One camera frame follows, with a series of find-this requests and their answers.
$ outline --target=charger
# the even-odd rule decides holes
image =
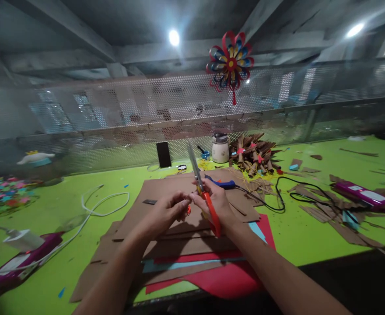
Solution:
[[[8,230],[9,235],[3,243],[16,248],[19,252],[31,252],[36,250],[45,240],[36,234],[33,234],[30,230]]]

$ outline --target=perforated metal mesh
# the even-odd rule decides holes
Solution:
[[[0,110],[0,129],[13,121],[21,130],[2,130],[0,171],[15,172],[29,150],[56,153],[67,174],[157,162],[162,141],[173,160],[187,158],[186,138],[209,150],[215,132],[235,140],[263,131],[264,139],[290,144],[385,131],[385,59],[260,68],[236,93],[236,105],[209,81],[207,74],[129,77],[0,96],[10,109]]]

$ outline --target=paper pinwheel decoration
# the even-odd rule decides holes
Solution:
[[[236,105],[235,91],[241,86],[241,81],[249,79],[249,69],[254,66],[254,59],[249,57],[251,45],[245,44],[245,34],[234,35],[228,31],[222,38],[222,46],[213,46],[210,49],[211,61],[206,70],[214,74],[210,80],[210,86],[222,92],[228,88],[233,92],[233,105]]]

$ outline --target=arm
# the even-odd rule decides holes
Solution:
[[[240,222],[232,213],[222,188],[207,179],[203,183],[211,194],[226,235],[243,253],[284,314],[350,314],[332,295]],[[191,194],[190,198],[208,212],[206,203],[198,195]]]
[[[122,314],[128,290],[150,241],[175,220],[184,221],[190,200],[183,192],[160,199],[121,243],[105,272],[83,298],[73,314]]]

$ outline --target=smartphone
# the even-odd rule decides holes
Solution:
[[[156,143],[157,157],[159,158],[160,168],[172,166],[171,156],[169,155],[169,147],[167,142]]]

